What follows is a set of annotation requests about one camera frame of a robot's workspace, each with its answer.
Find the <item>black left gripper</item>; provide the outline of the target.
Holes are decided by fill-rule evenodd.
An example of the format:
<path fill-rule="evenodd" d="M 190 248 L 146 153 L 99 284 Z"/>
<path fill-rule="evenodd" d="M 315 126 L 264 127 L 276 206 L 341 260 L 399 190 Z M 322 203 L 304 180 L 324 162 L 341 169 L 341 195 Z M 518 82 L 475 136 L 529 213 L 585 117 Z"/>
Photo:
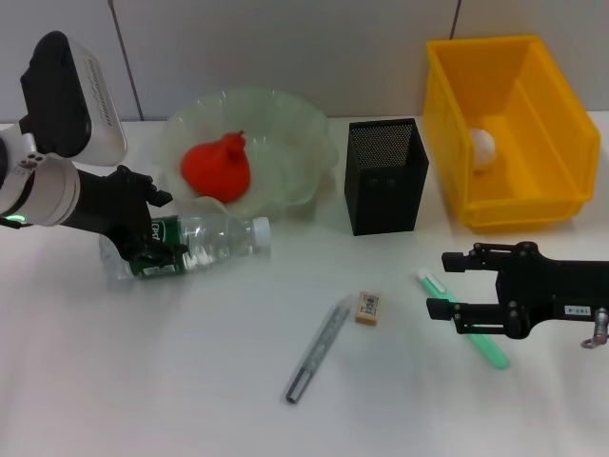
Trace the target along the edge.
<path fill-rule="evenodd" d="M 148 204 L 161 208 L 172 195 L 158 189 L 151 177 L 120 166 L 97 176 L 80 170 L 80 191 L 70 214 L 73 229 L 106 236 L 128 262 L 145 267 L 176 263 L 188 251 L 184 244 L 152 241 Z"/>

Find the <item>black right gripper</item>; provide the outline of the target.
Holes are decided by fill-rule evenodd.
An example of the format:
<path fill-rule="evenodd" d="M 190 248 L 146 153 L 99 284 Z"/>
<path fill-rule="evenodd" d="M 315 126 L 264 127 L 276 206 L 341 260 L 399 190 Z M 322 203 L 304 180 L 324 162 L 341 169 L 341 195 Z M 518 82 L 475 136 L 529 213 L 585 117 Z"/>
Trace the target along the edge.
<path fill-rule="evenodd" d="M 459 334 L 505 334 L 524 339 L 550 320 L 591 322 L 591 338 L 608 338 L 608 263 L 554 260 L 532 242 L 475 243 L 466 253 L 444 252 L 446 272 L 498 273 L 499 305 L 428 298 L 432 320 L 451 321 Z"/>

